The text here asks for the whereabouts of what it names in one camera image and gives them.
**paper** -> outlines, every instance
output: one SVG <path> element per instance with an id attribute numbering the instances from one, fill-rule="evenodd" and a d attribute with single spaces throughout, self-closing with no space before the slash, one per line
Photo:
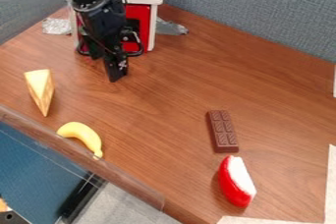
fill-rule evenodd
<path id="1" fill-rule="evenodd" d="M 316 224 L 316 223 L 224 216 L 223 218 L 220 219 L 220 221 L 217 222 L 217 224 Z"/>
<path id="2" fill-rule="evenodd" d="M 336 223 L 336 147 L 329 145 L 329 164 L 325 193 L 325 224 Z"/>
<path id="3" fill-rule="evenodd" d="M 336 147 L 329 145 L 328 175 L 325 194 L 325 222 L 336 224 Z M 266 220 L 243 217 L 222 217 L 217 224 L 312 224 L 284 220 Z"/>

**gray wall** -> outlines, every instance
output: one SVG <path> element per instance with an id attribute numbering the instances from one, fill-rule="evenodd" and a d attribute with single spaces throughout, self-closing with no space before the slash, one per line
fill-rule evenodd
<path id="1" fill-rule="evenodd" d="M 336 0 L 165 0 L 336 62 Z"/>
<path id="2" fill-rule="evenodd" d="M 0 44 L 54 13 L 63 0 L 0 0 Z"/>

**toy banana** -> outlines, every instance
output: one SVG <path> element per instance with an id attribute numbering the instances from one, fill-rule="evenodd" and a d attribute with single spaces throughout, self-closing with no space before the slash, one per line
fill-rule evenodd
<path id="1" fill-rule="evenodd" d="M 81 140 L 87 148 L 93 151 L 96 157 L 101 158 L 103 155 L 99 135 L 85 124 L 78 122 L 67 123 L 58 129 L 57 134 L 63 138 L 76 138 Z"/>

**toy apple slice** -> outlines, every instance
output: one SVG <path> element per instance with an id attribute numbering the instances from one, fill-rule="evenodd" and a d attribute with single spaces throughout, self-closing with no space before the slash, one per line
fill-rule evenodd
<path id="1" fill-rule="evenodd" d="M 239 207 L 247 207 L 256 189 L 241 157 L 228 156 L 219 167 L 219 185 L 224 196 Z"/>

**wooden table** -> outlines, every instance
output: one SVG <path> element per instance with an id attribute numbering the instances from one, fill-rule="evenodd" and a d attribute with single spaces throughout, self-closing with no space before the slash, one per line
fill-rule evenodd
<path id="1" fill-rule="evenodd" d="M 105 159 L 166 197 L 184 222 L 222 215 L 321 222 L 328 145 L 336 144 L 334 66 L 294 49 L 163 6 L 186 36 L 157 36 L 153 52 L 131 59 L 130 74 L 108 82 L 101 61 L 74 53 L 69 36 L 41 24 L 1 46 L 0 101 L 56 130 L 80 121 L 103 138 Z M 56 93 L 43 118 L 25 71 L 49 68 Z M 220 193 L 205 113 L 227 109 L 258 190 L 245 211 Z"/>

